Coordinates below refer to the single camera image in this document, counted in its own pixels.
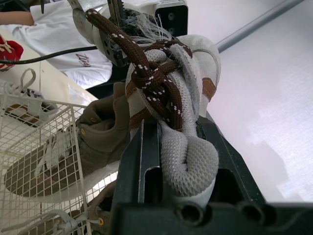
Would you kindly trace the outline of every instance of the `brown shoelace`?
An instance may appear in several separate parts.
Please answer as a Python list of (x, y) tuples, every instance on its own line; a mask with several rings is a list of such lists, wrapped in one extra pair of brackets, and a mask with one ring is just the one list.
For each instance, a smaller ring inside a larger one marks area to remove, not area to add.
[[(171, 128), (181, 130), (183, 112), (181, 96), (175, 83), (168, 77), (169, 73), (179, 68), (179, 63), (170, 61), (159, 65), (156, 62), (149, 62), (144, 50), (110, 20), (93, 9), (86, 12), (86, 18), (121, 47), (135, 67), (131, 76), (132, 82), (138, 89), (142, 89), (149, 104)], [(145, 51), (162, 50), (171, 58), (169, 47), (174, 44), (182, 46), (192, 57), (192, 52), (188, 46), (174, 40), (156, 42), (146, 47)]]

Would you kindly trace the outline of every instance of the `white wall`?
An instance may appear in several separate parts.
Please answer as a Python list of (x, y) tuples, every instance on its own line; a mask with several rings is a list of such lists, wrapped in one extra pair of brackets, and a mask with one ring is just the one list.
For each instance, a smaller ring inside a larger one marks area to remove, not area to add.
[(199, 34), (218, 43), (283, 1), (187, 0), (188, 34)]
[[(217, 42), (277, 1), (188, 3), (189, 32)], [(208, 106), (269, 202), (313, 201), (312, 11), (304, 1), (223, 52)]]

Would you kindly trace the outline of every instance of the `gray sneaker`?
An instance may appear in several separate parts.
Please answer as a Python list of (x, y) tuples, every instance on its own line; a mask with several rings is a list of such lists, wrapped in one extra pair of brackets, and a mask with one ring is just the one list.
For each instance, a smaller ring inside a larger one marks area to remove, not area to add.
[(14, 194), (36, 196), (37, 199), (66, 188), (71, 194), (73, 190), (70, 186), (78, 185), (76, 182), (79, 179), (73, 139), (73, 132), (77, 131), (84, 182), (87, 182), (85, 186), (88, 190), (88, 187), (118, 170), (129, 133), (129, 119), (125, 84), (116, 83), (114, 95), (94, 101), (84, 110), (76, 121), (76, 129), (70, 126), (67, 130), (60, 130), (46, 144), (15, 162), (5, 175), (6, 188)]
[(92, 231), (97, 231), (100, 235), (108, 234), (110, 212), (102, 210), (100, 204), (109, 201), (113, 197), (115, 190), (115, 182), (108, 184), (92, 201), (88, 203), (88, 210), (71, 211), (66, 213), (63, 210), (51, 210), (47, 213), (40, 214), (22, 224), (14, 225), (1, 230), (2, 233), (15, 229), (20, 229), (31, 222), (39, 220), (31, 226), (25, 228), (19, 235), (51, 235), (51, 234), (71, 234), (82, 235), (86, 230), (84, 221), (89, 221)]

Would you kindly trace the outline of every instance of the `white shoelace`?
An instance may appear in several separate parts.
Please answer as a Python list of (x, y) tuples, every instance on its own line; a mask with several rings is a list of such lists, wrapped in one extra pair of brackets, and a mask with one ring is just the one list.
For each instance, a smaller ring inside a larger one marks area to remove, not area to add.
[[(40, 214), (40, 215), (38, 215), (38, 216), (36, 216), (36, 217), (34, 217), (34, 218), (24, 222), (24, 223), (4, 228), (1, 230), (1, 232), (4, 233), (4, 232), (15, 230), (15, 229), (20, 229), (22, 227), (27, 226), (31, 222), (41, 218), (41, 220), (39, 220), (36, 223), (26, 227), (25, 229), (23, 229), (22, 231), (20, 231), (18, 233), (18, 235), (23, 235), (23, 234), (29, 232), (30, 230), (32, 230), (33, 228), (38, 227), (39, 225), (51, 220), (55, 216), (59, 216), (60, 220), (62, 220), (62, 222), (60, 222), (58, 224), (56, 224), (56, 223), (54, 224), (53, 235), (68, 235), (71, 232), (73, 232), (74, 230), (76, 230), (78, 228), (78, 225), (80, 223), (82, 223), (83, 221), (88, 221), (88, 222), (94, 223), (94, 224), (100, 223), (100, 220), (89, 220), (87, 211), (82, 213), (78, 218), (73, 219), (63, 210), (52, 210), (52, 211), (49, 211), (47, 213)], [(78, 233), (78, 235), (83, 234), (81, 230), (77, 230), (77, 233)]]
[(0, 51), (7, 50), (9, 53), (12, 53), (11, 46), (7, 43), (7, 41), (2, 36), (1, 38), (4, 41), (4, 44), (0, 44)]
[(69, 156), (69, 149), (74, 143), (73, 131), (73, 128), (71, 128), (71, 131), (58, 131), (54, 136), (49, 137), (49, 144), (47, 144), (45, 153), (35, 169), (36, 177), (40, 175), (42, 170), (44, 171), (45, 165), (47, 169), (51, 169), (59, 164), (59, 160)]
[[(29, 82), (27, 82), (25, 85), (24, 85), (24, 78), (25, 78), (25, 75), (28, 71), (31, 71), (32, 73), (32, 78), (29, 80)], [(22, 91), (27, 91), (27, 88), (30, 87), (34, 81), (36, 80), (36, 72), (29, 68), (29, 69), (26, 69), (22, 76), (21, 76), (21, 84), (18, 86), (16, 84), (12, 84), (10, 82), (6, 82), (5, 83), (5, 87), (4, 87), (4, 90), (6, 93), (8, 94), (15, 94), (15, 95), (21, 95), (23, 94)], [(35, 98), (38, 94), (36, 92), (34, 93), (29, 93), (29, 95), (33, 98)]]

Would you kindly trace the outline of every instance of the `red object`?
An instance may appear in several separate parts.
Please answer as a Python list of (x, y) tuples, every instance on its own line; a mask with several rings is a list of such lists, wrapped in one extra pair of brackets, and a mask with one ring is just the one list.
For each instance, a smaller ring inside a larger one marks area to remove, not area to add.
[[(14, 60), (19, 61), (23, 54), (23, 47), (14, 42), (14, 41), (6, 41), (0, 35), (0, 60)], [(0, 63), (0, 71), (7, 71), (12, 68), (14, 65), (11, 64), (1, 64)]]

